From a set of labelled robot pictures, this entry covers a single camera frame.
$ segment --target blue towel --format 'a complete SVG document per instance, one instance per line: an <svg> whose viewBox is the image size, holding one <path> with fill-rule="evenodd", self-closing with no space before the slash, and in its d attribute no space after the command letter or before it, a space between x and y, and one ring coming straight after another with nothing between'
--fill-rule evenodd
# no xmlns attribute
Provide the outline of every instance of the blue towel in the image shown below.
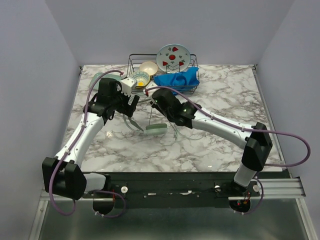
<svg viewBox="0 0 320 240"><path fill-rule="evenodd" d="M199 85L198 69L192 66L187 71L155 76L154 82L158 86L197 86Z"/></svg>

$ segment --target plate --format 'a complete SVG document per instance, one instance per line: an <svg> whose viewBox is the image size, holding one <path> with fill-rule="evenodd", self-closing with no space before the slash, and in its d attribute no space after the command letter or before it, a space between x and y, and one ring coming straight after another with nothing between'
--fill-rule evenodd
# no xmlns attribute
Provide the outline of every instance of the plate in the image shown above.
<svg viewBox="0 0 320 240"><path fill-rule="evenodd" d="M93 78L91 79L90 84L89 84L90 88L91 88L92 84L94 84L95 80L98 77L100 77L102 74L104 74L104 73L103 72L98 72L93 76ZM111 73L108 73L108 74L104 75L103 78L115 79L117 81L121 81L122 80L122 77L120 75L114 75L114 74L111 74ZM94 87L93 87L94 90L98 90L99 82L100 82L100 80L94 85Z"/></svg>
<svg viewBox="0 0 320 240"><path fill-rule="evenodd" d="M136 88L143 88L150 82L150 75L145 71L135 71L130 77L137 81Z"/></svg>
<svg viewBox="0 0 320 240"><path fill-rule="evenodd" d="M167 73L177 73L185 70L191 61L190 52L180 44L169 44L159 50L156 64Z"/></svg>

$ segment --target green plate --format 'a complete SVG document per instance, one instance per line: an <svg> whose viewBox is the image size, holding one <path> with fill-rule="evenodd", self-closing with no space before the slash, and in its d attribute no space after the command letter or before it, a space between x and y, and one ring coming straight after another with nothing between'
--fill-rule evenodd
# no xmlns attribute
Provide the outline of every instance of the green plate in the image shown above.
<svg viewBox="0 0 320 240"><path fill-rule="evenodd" d="M89 87L90 87L90 88L91 88L92 85L94 84L95 80L96 80L98 77L100 77L102 74L104 74L104 73L103 73L103 72L98 72L98 73L96 73L96 74L93 76L93 78L92 78L92 80L91 80L91 82L90 82L90 84L89 84ZM119 76L119 75L114 75L114 74L111 74L111 73L108 73L108 74L104 75L103 78L115 79L115 80L117 80L117 81L122 80L122 77L121 77L121 76ZM100 82L100 80L94 85L94 87L93 87L94 90L98 90L98 88L99 88L99 82Z"/></svg>

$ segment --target screw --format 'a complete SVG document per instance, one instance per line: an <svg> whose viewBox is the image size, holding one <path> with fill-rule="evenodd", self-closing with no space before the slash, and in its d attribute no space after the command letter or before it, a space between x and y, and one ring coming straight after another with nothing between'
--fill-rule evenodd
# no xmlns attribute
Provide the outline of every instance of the screw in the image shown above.
<svg viewBox="0 0 320 240"><path fill-rule="evenodd" d="M253 185L253 191L256 193L260 191L260 187L258 185Z"/></svg>
<svg viewBox="0 0 320 240"><path fill-rule="evenodd" d="M123 194L126 194L126 193L128 192L128 188L127 188L126 186L123 186L123 187L121 188L121 192L122 192Z"/></svg>
<svg viewBox="0 0 320 240"><path fill-rule="evenodd" d="M220 187L219 185L215 185L215 186L214 186L214 190L215 190L217 193L219 193L219 192L221 192L221 187Z"/></svg>

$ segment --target decorated plate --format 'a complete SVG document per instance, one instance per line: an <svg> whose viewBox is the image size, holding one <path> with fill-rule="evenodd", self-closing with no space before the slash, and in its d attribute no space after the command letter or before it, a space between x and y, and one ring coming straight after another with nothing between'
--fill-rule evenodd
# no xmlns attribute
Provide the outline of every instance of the decorated plate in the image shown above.
<svg viewBox="0 0 320 240"><path fill-rule="evenodd" d="M185 70L191 61L190 52L180 44L169 44L159 50L156 55L158 67L168 73Z"/></svg>

